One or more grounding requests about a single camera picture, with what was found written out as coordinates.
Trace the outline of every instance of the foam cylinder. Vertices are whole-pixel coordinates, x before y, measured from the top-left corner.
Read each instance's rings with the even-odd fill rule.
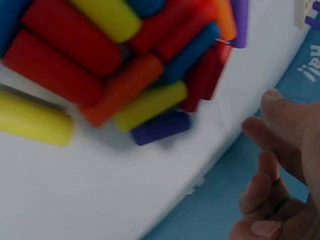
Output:
[[[186,99],[188,90],[182,81],[146,90],[113,116],[122,132],[129,132]]]
[[[131,130],[130,134],[137,145],[143,146],[183,133],[191,127],[191,119],[185,112],[168,112],[136,127]]]
[[[69,101],[92,106],[103,96],[104,85],[50,45],[22,29],[2,63]]]
[[[231,45],[244,49],[247,46],[249,0],[231,0],[231,4],[237,28],[237,37],[231,41]]]
[[[142,18],[151,17],[165,6],[165,0],[126,0],[126,2]]]
[[[210,101],[215,93],[217,84],[219,82],[220,76],[225,69],[225,65],[228,62],[230,54],[233,47],[229,44],[218,42],[215,46],[216,61],[214,65],[214,72],[211,81],[208,82],[203,98],[204,100]]]
[[[218,26],[209,23],[172,61],[165,65],[164,77],[172,84],[183,77],[185,72],[219,37]]]
[[[237,37],[237,27],[232,12],[230,0],[211,0],[218,12],[216,23],[218,24],[221,36],[224,41],[231,41]]]
[[[66,146],[73,134],[70,116],[0,90],[0,131]]]
[[[201,5],[182,25],[178,26],[157,47],[156,52],[164,62],[171,61],[217,15],[211,1]]]
[[[7,51],[32,0],[0,0],[0,58]]]
[[[65,0],[36,0],[22,23],[98,77],[122,62],[118,46]]]
[[[179,107],[188,113],[197,111],[198,105],[206,93],[206,88],[212,82],[215,70],[219,65],[217,51],[208,49],[201,59],[194,65],[186,77],[188,97]]]
[[[133,59],[123,70],[109,79],[102,100],[80,111],[94,127],[100,127],[125,104],[136,98],[164,72],[160,59],[152,53]]]
[[[115,43],[131,39],[141,28],[141,19],[124,0],[69,0],[69,2]]]
[[[187,20],[204,1],[206,0],[167,0],[162,11],[143,20],[141,31],[129,41],[129,46],[138,54],[149,52],[162,38]]]

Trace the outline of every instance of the blue fabric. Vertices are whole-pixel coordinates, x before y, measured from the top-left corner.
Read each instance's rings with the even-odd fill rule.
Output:
[[[311,30],[277,89],[300,103],[320,100],[320,32]],[[186,197],[145,240],[225,240],[241,215],[238,198],[257,171],[260,149],[242,134]],[[282,171],[292,195],[306,200],[308,189]]]

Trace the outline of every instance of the white table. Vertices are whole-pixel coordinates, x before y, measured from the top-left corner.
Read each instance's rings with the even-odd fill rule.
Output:
[[[193,130],[144,147],[112,124],[93,130],[72,104],[1,66],[1,83],[65,106],[76,127],[65,148],[0,133],[0,238],[136,240],[158,223],[236,138],[303,41],[292,0],[253,0],[251,9],[249,47],[234,50]]]

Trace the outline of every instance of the purple foam cylinder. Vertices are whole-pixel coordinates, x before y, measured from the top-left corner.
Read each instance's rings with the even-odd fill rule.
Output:
[[[316,1],[313,3],[312,8],[320,13],[320,2]]]
[[[174,111],[156,116],[133,129],[130,134],[137,145],[143,146],[185,132],[191,127],[192,122],[187,113]]]
[[[237,37],[230,43],[237,49],[244,49],[247,46],[249,0],[231,0],[231,5],[237,28]]]
[[[306,16],[304,22],[306,24],[310,25],[312,28],[320,30],[320,21],[318,21],[310,16]]]

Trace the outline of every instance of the dark red foam cylinder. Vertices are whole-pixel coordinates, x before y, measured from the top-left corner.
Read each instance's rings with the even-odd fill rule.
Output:
[[[102,82],[27,30],[17,34],[2,63],[48,90],[81,105],[95,105]]]
[[[217,84],[219,82],[220,76],[228,62],[229,56],[232,52],[233,47],[229,44],[223,42],[217,42],[215,46],[216,51],[216,64],[214,66],[214,73],[211,81],[208,82],[205,93],[202,97],[204,100],[210,101],[215,93]]]
[[[171,61],[207,24],[214,20],[216,14],[212,1],[207,1],[166,37],[156,47],[156,52],[164,62]]]
[[[122,61],[118,46],[65,0],[35,0],[22,23],[37,36],[104,77]]]
[[[189,72],[185,81],[188,97],[179,105],[182,110],[188,113],[197,111],[198,105],[206,93],[206,88],[211,83],[218,62],[217,52],[210,48]]]
[[[143,20],[142,29],[129,41],[129,46],[138,54],[149,52],[206,1],[167,0],[162,11]]]

